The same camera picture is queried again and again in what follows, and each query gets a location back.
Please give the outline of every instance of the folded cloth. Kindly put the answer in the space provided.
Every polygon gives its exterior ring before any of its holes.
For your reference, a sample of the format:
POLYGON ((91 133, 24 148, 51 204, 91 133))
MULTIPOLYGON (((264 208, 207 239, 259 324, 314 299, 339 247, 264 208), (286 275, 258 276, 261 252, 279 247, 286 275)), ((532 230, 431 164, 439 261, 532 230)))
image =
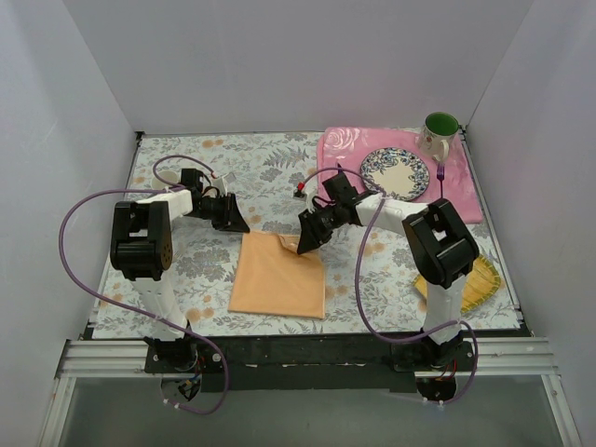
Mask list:
MULTIPOLYGON (((440 198, 437 162, 420 153, 416 147, 417 136, 416 132, 398 129, 328 128, 318 141, 317 167, 331 168, 340 164, 342 168, 360 172, 362 161, 372 151, 385 147, 399 147, 417 154, 427 165, 430 173, 428 189, 414 202, 430 203, 440 198)), ((325 193, 322 182, 335 173, 329 170, 321 172, 318 176, 318 194, 323 198, 328 199, 329 196, 325 193)), ((360 178, 349 173, 347 177, 359 191, 364 191, 360 178)), ((466 153, 457 135, 445 161, 443 196, 454 204, 466 224, 482 222, 481 206, 469 172, 466 153)))
POLYGON ((296 253, 299 237, 251 230, 242 247, 228 310, 325 317, 325 269, 316 252, 296 253))

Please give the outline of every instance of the white wall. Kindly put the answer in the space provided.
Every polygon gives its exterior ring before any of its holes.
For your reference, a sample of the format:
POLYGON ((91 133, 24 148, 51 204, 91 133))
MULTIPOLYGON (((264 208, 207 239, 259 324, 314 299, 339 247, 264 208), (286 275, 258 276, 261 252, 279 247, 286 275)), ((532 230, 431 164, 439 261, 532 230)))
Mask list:
POLYGON ((532 0, 64 0, 135 130, 467 123, 532 0))
MULTIPOLYGON (((125 183, 134 133, 60 0, 0 0, 0 445, 35 445, 64 340, 92 300, 62 271, 57 234, 87 193, 125 183)), ((110 203, 82 210, 68 254, 97 286, 110 203)))
POLYGON ((596 1, 536 0, 469 125, 496 232, 596 445, 596 1))

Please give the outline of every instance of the fork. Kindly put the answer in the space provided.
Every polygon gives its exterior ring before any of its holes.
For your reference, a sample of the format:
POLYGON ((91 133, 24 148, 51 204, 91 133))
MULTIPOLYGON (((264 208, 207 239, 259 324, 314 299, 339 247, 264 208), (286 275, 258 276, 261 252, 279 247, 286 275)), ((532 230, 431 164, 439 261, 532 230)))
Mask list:
POLYGON ((440 183, 440 198, 443 198, 443 180, 445 180, 445 164, 440 161, 437 166, 437 180, 440 183))

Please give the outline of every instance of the orange cloth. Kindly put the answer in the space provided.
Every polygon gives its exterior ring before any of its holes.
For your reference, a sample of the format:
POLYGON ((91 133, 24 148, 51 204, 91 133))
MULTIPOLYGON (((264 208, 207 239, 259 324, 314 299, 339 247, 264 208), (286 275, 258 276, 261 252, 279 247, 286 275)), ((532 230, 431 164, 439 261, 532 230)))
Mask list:
POLYGON ((251 230, 242 247, 228 310, 325 317, 325 269, 315 252, 296 254, 299 237, 251 230))

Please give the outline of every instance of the white mug handle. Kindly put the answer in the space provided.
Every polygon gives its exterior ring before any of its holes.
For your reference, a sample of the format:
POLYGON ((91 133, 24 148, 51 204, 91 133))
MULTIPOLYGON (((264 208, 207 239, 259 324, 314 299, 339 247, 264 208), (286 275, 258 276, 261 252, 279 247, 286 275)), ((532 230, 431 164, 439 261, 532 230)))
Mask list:
POLYGON ((437 161, 445 161, 447 159, 447 156, 449 155, 449 142, 447 140, 441 140, 440 142, 443 145, 443 155, 436 155, 434 156, 434 158, 437 161))

